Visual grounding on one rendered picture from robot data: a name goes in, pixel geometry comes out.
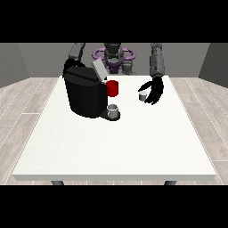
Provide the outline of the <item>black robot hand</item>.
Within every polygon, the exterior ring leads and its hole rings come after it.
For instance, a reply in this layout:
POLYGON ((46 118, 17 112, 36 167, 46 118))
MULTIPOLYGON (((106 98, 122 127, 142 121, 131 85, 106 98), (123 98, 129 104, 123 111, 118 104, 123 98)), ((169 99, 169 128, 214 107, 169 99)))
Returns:
POLYGON ((145 84, 143 84, 138 89, 138 91, 141 92, 147 88, 150 88, 151 92, 144 102, 154 105, 155 103, 157 103, 159 101, 161 95, 163 94, 164 84, 163 84, 162 78, 154 77, 151 81, 148 81, 145 84))
POLYGON ((67 69, 70 67, 84 67, 85 64, 81 61, 75 61, 74 59, 67 59, 64 63, 63 72, 62 74, 65 74, 67 69))

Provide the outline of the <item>pale grey machine lid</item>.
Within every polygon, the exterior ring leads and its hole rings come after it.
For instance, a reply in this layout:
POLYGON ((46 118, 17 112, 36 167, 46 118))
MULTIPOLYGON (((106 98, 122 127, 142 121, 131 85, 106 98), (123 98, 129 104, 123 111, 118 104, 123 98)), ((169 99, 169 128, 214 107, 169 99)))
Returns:
POLYGON ((103 81, 108 75, 109 73, 107 72, 107 70, 105 69, 103 62, 101 59, 97 59, 95 61, 93 61, 91 63, 92 67, 94 68, 98 78, 103 81))

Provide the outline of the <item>black coffee machine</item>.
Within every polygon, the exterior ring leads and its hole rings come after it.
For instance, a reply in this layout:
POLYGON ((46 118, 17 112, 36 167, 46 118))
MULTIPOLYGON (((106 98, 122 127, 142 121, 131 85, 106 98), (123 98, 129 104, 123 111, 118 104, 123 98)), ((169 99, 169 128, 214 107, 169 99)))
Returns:
POLYGON ((109 121, 120 119, 108 116, 106 82, 99 80, 95 70, 87 67, 70 67, 63 75, 69 106, 73 112, 84 118, 105 118, 109 121))

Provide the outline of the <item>red pod holder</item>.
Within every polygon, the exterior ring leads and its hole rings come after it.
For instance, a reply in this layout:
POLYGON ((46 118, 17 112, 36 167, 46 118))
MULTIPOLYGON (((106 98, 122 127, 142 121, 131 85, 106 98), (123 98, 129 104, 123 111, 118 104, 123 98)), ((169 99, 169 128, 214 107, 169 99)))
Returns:
POLYGON ((118 81, 109 80, 106 82, 107 86, 107 95, 109 97, 115 97, 118 95, 118 81))

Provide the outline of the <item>small grey cup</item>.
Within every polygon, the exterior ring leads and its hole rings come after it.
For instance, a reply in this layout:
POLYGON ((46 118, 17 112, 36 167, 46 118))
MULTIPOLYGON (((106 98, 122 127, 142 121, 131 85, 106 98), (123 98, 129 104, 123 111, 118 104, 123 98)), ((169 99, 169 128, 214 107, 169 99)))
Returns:
POLYGON ((116 104, 110 104, 107 110, 110 118, 116 118, 118 116, 118 106, 116 104))

